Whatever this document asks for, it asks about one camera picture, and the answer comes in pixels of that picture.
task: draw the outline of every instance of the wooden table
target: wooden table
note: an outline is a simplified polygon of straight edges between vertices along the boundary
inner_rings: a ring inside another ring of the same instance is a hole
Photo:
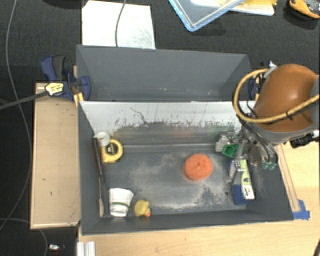
[[[35,103],[33,229],[75,226],[80,220],[75,113],[75,105],[60,98]],[[282,149],[309,220],[93,236],[80,231],[78,240],[95,241],[97,256],[311,256],[320,239],[319,144],[292,149],[287,143]]]

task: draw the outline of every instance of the yellow rubber duck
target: yellow rubber duck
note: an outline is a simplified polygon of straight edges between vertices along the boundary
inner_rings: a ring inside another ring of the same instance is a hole
[[[138,200],[134,206],[134,213],[135,213],[135,216],[137,217],[140,217],[140,216],[150,217],[151,211],[149,208],[149,201]]]

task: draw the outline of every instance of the orange sponge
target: orange sponge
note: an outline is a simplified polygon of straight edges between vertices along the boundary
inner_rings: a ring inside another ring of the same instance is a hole
[[[208,178],[214,166],[208,156],[197,153],[190,156],[184,164],[185,175],[191,180],[204,180]]]

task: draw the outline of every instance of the white cup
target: white cup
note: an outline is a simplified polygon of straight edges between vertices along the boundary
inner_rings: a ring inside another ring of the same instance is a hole
[[[134,194],[123,188],[109,189],[110,214],[115,217],[125,217]]]

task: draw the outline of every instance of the black floor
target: black floor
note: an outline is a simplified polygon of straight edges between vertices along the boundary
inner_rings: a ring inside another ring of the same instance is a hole
[[[67,66],[76,63],[75,46],[81,43],[81,10],[70,7],[80,2],[17,0],[9,34],[8,57],[19,98],[32,95],[35,82],[44,79],[40,68],[43,57],[64,55]],[[59,8],[57,3],[68,8]],[[319,74],[319,20],[296,18],[286,8],[285,0],[278,0],[272,17],[228,12],[194,33],[185,29],[167,0],[128,0],[128,3],[151,5],[158,49],[245,53],[253,68],[265,67],[269,60],[273,60],[278,65],[304,65]],[[5,58],[5,38],[13,4],[14,0],[2,0],[0,8],[0,104],[2,100],[15,99]],[[22,108],[32,131],[33,105],[26,103]],[[28,139],[19,108],[1,110],[0,219],[7,217],[15,205],[28,168]],[[28,220],[29,214],[30,186],[12,217]],[[75,228],[44,232],[49,244],[61,245],[60,256],[75,253]],[[44,251],[41,234],[29,231],[26,223],[11,220],[0,231],[1,256],[37,256],[43,255]]]

